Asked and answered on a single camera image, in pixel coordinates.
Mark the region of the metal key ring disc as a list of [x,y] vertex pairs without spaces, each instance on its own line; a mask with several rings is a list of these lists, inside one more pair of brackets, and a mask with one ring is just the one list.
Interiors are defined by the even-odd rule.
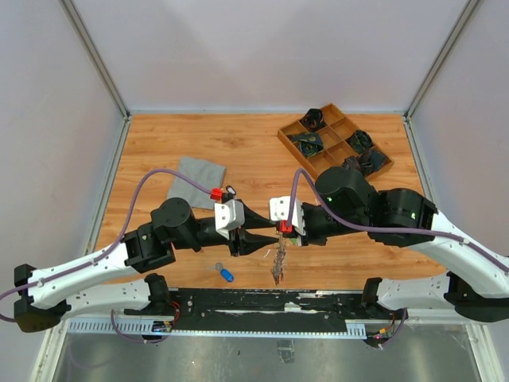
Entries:
[[281,233],[278,236],[278,242],[275,244],[273,266],[270,270],[276,287],[279,287],[284,279],[284,266],[287,250],[288,248],[294,247],[296,243],[297,241],[295,238],[285,237]]

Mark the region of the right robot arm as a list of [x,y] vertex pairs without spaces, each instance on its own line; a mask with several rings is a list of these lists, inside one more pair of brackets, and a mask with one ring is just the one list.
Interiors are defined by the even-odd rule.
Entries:
[[445,267],[421,279],[371,278],[360,308],[369,318],[387,310],[447,309],[478,322],[508,318],[508,258],[461,231],[420,193],[378,191],[357,171],[335,166],[316,180],[299,169],[293,176],[287,222],[301,214],[305,238],[327,239],[365,232],[377,243],[408,248]]

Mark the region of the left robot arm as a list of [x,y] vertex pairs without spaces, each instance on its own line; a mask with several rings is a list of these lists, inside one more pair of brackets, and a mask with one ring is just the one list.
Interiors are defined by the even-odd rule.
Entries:
[[177,303],[155,270],[175,262],[176,250],[225,246],[231,255],[242,256],[277,241],[255,234],[275,222],[235,198],[217,203],[212,217],[197,219],[185,199],[172,197],[150,216],[149,223],[119,242],[83,258],[45,269],[16,267],[20,298],[14,303],[14,321],[21,331],[36,333],[102,310],[170,315]]

